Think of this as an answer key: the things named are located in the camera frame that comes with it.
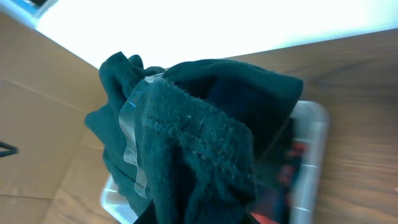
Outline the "dark navy fleece garment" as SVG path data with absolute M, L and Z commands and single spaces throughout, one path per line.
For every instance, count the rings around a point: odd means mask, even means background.
M 263 166 L 294 141 L 301 79 L 225 59 L 145 67 L 118 52 L 99 77 L 107 103 L 86 126 L 138 223 L 254 223 Z

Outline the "red black plaid shirt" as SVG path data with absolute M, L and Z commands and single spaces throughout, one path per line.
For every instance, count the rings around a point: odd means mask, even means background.
M 290 222 L 294 188 L 306 149 L 304 142 L 294 141 L 282 154 L 279 165 L 261 167 L 256 179 L 256 199 L 249 206 L 249 213 L 256 223 Z

